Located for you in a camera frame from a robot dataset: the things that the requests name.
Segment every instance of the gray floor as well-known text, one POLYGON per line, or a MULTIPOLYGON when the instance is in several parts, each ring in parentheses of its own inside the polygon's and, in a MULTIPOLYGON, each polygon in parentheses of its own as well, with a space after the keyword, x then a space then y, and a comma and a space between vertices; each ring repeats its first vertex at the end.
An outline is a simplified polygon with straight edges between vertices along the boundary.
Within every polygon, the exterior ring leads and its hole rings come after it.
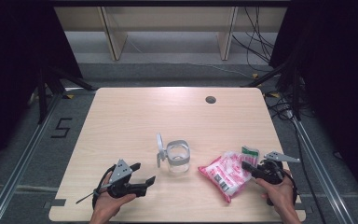
MULTIPOLYGON (((130 86, 224 86, 239 87, 252 80, 252 74, 264 74, 255 69, 269 70, 254 54, 233 42, 228 61, 221 61, 217 40, 212 33, 130 33, 120 61, 110 60, 109 50, 102 33, 68 33, 84 79, 96 87, 130 86)), ((244 34, 235 34, 247 43, 244 34)), ((276 34, 265 34, 273 42, 276 34)), ((279 77, 263 83, 262 89, 273 90, 279 77)), ((66 87, 75 87, 62 81, 66 87)), ((25 170, 13 198, 9 202, 0 223, 51 223, 48 219, 48 205, 54 200, 69 161, 76 139, 93 99, 93 92, 71 91, 74 97, 62 98, 43 132, 42 138, 25 170), (60 119, 70 130, 65 138, 52 138, 64 134, 56 130, 60 119)), ((275 105, 280 98, 267 97, 268 105, 275 105)), ((302 124, 321 158, 327 173, 331 176, 339 195, 349 208, 354 223, 358 223, 358 184, 344 161, 333 156, 334 146, 324 132, 317 117, 308 108, 302 109, 302 124)), ((296 133, 290 121, 273 119, 285 154, 299 157, 296 133)), ((27 148, 37 127, 37 100, 30 104, 23 115, 17 131, 11 136, 7 148, 0 152, 0 190, 15 169, 22 152, 27 148)), ((307 176, 310 179, 317 201, 315 202, 299 164, 290 164, 298 185, 303 205, 307 209, 304 223, 322 223, 317 203, 320 205, 326 223, 339 223, 336 212, 329 202, 324 188, 310 165, 307 153, 303 151, 307 176)))

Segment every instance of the pink plastic bag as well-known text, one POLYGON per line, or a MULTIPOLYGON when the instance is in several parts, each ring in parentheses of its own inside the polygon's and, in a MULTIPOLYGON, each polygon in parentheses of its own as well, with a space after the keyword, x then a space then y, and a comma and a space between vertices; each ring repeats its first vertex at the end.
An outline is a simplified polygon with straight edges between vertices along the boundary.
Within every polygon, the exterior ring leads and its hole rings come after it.
POLYGON ((208 177, 231 203, 231 198, 240 192, 252 175, 241 168, 242 161, 252 165, 257 164, 257 157, 240 152, 226 152, 223 156, 212 161, 209 166, 200 166, 199 171, 208 177))

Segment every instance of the tripod leg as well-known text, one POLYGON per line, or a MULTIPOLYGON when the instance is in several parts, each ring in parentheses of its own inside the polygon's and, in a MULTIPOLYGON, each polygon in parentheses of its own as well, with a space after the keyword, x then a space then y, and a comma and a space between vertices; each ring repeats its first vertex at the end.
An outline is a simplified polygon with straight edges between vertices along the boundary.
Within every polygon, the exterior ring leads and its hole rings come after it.
POLYGON ((274 70, 268 72, 267 74, 262 76, 260 79, 253 81, 252 83, 250 83, 246 87, 256 87, 256 86, 260 85, 261 83, 269 80, 270 78, 275 77, 276 75, 278 75, 283 70, 285 65, 286 65, 286 63, 283 63, 283 64, 279 65, 274 70))
POLYGON ((82 87, 87 91, 97 91, 98 90, 98 88, 94 88, 91 85, 89 85, 88 83, 86 83, 86 82, 84 82, 84 81, 82 81, 82 80, 80 80, 78 78, 75 78, 75 77, 72 77, 72 76, 66 74, 61 69, 54 68, 54 67, 51 67, 51 66, 49 67, 49 69, 52 72, 54 72, 55 74, 59 75, 60 77, 64 77, 64 78, 68 79, 69 81, 75 83, 77 86, 82 87))

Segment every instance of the hand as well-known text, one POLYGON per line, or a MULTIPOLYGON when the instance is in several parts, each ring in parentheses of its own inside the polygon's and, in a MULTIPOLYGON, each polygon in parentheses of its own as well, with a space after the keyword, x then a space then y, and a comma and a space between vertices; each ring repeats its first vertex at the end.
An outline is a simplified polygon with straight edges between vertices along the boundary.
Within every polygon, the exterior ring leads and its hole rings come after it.
POLYGON ((271 185, 261 178, 257 178, 255 182, 267 191, 262 197, 271 199, 275 211, 281 216, 283 223, 301 223, 293 206, 293 183, 289 177, 285 176, 279 185, 271 185))
MULTIPOLYGON (((107 175, 103 181, 103 185, 109 182, 109 176, 107 175)), ((108 223, 111 217, 117 215, 120 211, 121 205, 129 203, 136 198, 135 194, 127 194, 121 198, 112 198, 106 189, 100 190, 100 196, 98 197, 97 203, 92 213, 90 224, 102 224, 108 223)))

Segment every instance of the metal rod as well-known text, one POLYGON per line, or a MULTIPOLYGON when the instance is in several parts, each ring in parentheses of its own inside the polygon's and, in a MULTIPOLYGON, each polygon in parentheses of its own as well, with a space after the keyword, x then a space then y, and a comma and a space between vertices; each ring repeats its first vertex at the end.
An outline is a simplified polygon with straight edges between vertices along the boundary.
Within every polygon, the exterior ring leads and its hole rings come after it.
POLYGON ((29 161, 34 155, 34 151, 38 146, 43 132, 45 131, 48 122, 51 118, 52 112, 54 111, 56 105, 62 98, 61 95, 57 94, 54 95, 52 98, 51 103, 48 106, 48 113, 43 120, 42 123, 38 124, 34 134, 28 143, 26 149, 22 153, 19 161, 17 162, 16 167, 14 168, 13 172, 10 175, 9 180, 6 182, 5 186, 3 187, 2 191, 0 192, 0 220, 5 213, 7 206, 16 191, 16 187, 19 185, 20 180, 29 164, 29 161))
POLYGON ((298 121, 296 118, 293 118, 294 124, 299 131, 299 135, 305 145, 305 150, 310 159, 310 164, 313 167, 316 175, 318 176, 319 181, 321 182, 324 193, 326 194, 327 199, 331 203, 334 212, 339 220, 339 223, 354 223, 351 214, 347 208, 347 205, 342 200, 336 186, 334 185, 330 175, 327 173, 324 164, 318 156, 318 153, 315 150, 310 138, 307 135, 307 132, 304 129, 301 121, 298 121))

